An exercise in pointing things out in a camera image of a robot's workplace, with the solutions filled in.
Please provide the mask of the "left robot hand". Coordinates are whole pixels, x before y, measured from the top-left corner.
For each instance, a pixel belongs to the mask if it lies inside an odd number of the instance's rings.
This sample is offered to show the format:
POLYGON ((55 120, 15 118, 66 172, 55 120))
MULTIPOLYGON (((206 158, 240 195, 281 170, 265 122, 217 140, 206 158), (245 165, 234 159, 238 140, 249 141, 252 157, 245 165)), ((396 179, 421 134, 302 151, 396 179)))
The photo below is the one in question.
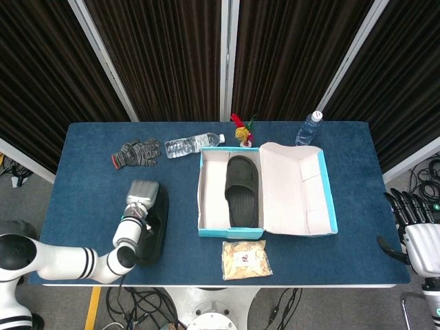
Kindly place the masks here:
POLYGON ((133 180, 126 196, 126 204, 142 204, 146 210, 155 204, 159 192, 160 183, 149 180, 133 180))

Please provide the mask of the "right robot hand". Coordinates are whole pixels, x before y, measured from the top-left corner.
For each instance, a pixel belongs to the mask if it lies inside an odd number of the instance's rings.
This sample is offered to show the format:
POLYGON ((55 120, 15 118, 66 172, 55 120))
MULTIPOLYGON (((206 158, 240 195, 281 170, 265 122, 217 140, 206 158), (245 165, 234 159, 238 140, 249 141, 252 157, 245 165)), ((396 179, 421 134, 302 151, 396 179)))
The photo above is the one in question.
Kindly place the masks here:
POLYGON ((389 257, 410 265, 424 278, 439 277, 439 223, 428 204, 418 195, 394 188, 384 194, 397 220, 397 233, 405 252, 394 250, 384 237, 377 243, 389 257))

